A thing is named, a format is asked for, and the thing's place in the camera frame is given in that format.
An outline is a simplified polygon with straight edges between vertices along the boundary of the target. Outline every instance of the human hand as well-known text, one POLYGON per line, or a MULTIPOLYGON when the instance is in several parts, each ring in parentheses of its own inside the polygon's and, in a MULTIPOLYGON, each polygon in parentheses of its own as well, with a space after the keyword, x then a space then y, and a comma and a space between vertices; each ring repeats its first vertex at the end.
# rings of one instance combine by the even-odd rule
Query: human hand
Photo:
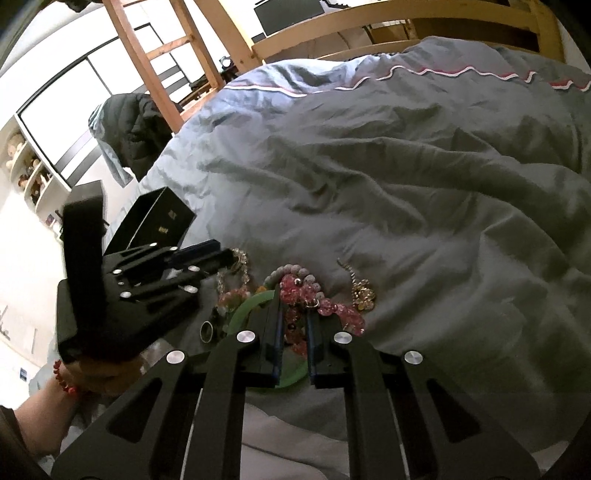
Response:
POLYGON ((69 385, 116 397, 141 377, 142 365, 141 357, 118 364, 83 358, 68 365, 62 364, 60 374, 69 385))

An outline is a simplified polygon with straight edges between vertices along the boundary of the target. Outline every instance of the gold flower charm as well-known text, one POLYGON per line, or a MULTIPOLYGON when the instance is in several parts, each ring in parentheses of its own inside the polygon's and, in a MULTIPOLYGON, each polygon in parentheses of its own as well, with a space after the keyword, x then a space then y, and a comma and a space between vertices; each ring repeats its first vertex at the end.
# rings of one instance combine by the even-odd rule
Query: gold flower charm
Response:
POLYGON ((369 280, 363 279, 357 281, 357 277, 353 268, 347 263, 342 263, 340 258, 337 258, 337 263, 343 267, 351 275, 351 282, 353 284, 351 292, 353 294, 353 305, 360 311, 373 310, 375 306, 375 292, 369 288, 369 280))

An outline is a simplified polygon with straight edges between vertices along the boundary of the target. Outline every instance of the wooden bed frame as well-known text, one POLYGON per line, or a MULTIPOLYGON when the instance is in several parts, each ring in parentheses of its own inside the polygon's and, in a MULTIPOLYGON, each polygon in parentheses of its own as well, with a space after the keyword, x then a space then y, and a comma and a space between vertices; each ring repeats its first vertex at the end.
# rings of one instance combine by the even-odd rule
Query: wooden bed frame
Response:
MULTIPOLYGON (((207 100, 212 98, 217 91, 223 88, 224 82, 184 0, 169 1, 179 18, 185 36, 146 53, 140 46, 135 31, 124 11, 125 7, 142 1, 144 0, 103 0, 103 3, 131 60, 150 91, 150 95, 171 129, 178 132, 185 121, 197 112, 207 100), (152 68, 150 60, 187 43, 191 44, 201 64, 210 89, 190 105, 187 110, 179 114, 152 68)), ((450 19, 456 21, 459 19, 463 23, 472 22, 473 25, 477 25, 472 29, 476 31, 485 30, 482 29, 482 25, 489 28, 491 26, 492 28, 498 27, 499 30, 504 29, 504 31, 507 31, 508 28, 518 32, 522 31, 522 33, 535 36, 538 51, 527 50, 517 44, 511 44, 510 40, 506 43, 497 41, 486 41, 486 43, 491 45, 502 44, 509 48, 532 51, 532 53, 539 53, 551 59, 564 61, 558 22, 548 7, 542 4, 540 0, 503 1, 510 6, 500 5, 501 0, 383 0, 303 21, 253 44, 252 40, 241 30, 238 22, 231 17, 228 9, 224 7, 223 0, 194 0, 227 49, 240 73, 248 72, 263 65, 266 59, 279 52, 324 35, 395 20, 412 22, 413 19, 420 19, 423 23, 427 21, 429 25, 437 24, 437 22, 443 23, 444 21, 450 21, 450 19)), ((430 33, 428 29, 423 30, 421 38, 429 34, 438 34, 437 29, 433 33, 430 33)), ((337 51, 325 55, 321 59, 348 60, 367 54, 397 53, 416 45, 421 41, 421 38, 389 41, 337 51)), ((486 38, 478 36, 471 39, 486 40, 486 38)))

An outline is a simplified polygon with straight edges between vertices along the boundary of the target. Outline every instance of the black jewelry box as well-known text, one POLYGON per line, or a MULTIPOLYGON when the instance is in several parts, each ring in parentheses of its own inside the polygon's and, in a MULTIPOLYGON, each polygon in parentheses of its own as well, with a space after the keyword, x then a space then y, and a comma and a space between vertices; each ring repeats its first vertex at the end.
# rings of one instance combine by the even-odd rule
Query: black jewelry box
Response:
POLYGON ((110 241, 105 255, 156 242, 161 247, 177 247, 195 214, 165 187, 139 197, 110 241))

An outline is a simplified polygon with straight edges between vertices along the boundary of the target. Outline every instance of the gray bed sheet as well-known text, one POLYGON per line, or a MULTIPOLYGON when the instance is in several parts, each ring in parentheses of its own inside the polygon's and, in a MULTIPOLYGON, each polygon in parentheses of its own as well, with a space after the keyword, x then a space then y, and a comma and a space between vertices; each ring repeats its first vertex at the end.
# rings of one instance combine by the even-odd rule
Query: gray bed sheet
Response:
MULTIPOLYGON (((397 55, 279 62, 207 103, 136 196, 170 187, 197 215, 184 244, 244 249, 259 283, 300 264, 348 301, 336 258, 349 262, 377 293, 367 340, 428 356, 534 452, 570 440, 591 408, 590 82, 435 37, 397 55)), ((190 353, 213 284, 202 295, 167 338, 190 353)), ((248 402, 346 440, 338 391, 303 381, 248 402)))

